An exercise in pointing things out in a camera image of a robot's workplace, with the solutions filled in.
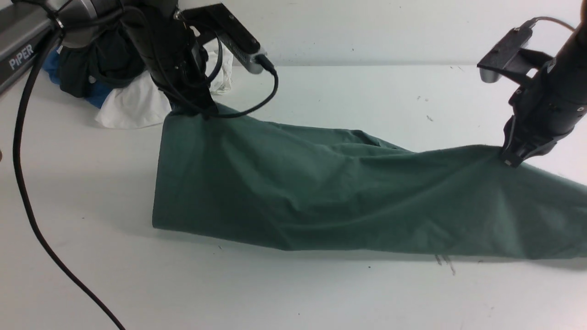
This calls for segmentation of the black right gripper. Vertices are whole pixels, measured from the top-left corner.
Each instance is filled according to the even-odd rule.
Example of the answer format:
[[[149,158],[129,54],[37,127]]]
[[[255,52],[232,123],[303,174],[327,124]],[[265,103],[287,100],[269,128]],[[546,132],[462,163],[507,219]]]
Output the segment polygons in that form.
[[[586,64],[545,64],[511,99],[500,159],[516,168],[545,156],[586,117]]]

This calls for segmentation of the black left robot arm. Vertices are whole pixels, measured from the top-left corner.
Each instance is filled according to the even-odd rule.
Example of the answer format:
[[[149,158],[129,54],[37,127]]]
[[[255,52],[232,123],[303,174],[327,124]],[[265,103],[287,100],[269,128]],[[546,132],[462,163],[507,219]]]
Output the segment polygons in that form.
[[[13,0],[1,10],[1,91],[28,73],[17,109],[24,120],[49,52],[60,43],[88,46],[121,23],[156,85],[190,113],[216,117],[198,42],[175,16],[176,0]]]

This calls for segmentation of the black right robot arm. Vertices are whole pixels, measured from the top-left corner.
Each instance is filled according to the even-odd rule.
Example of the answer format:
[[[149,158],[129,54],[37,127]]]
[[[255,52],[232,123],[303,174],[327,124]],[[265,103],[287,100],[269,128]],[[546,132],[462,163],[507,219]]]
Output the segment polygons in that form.
[[[581,5],[581,23],[556,56],[522,48],[516,53],[537,73],[530,78],[509,69],[500,71],[519,85],[501,152],[502,161],[513,168],[551,152],[586,117],[586,4]]]

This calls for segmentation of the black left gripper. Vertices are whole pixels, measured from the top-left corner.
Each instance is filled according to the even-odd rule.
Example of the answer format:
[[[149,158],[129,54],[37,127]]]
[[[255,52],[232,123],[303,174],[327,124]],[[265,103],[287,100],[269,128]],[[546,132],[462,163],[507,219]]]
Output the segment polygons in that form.
[[[205,62],[193,31],[174,17],[176,0],[123,0],[121,22],[151,74],[171,103],[188,115],[217,116],[205,83]]]

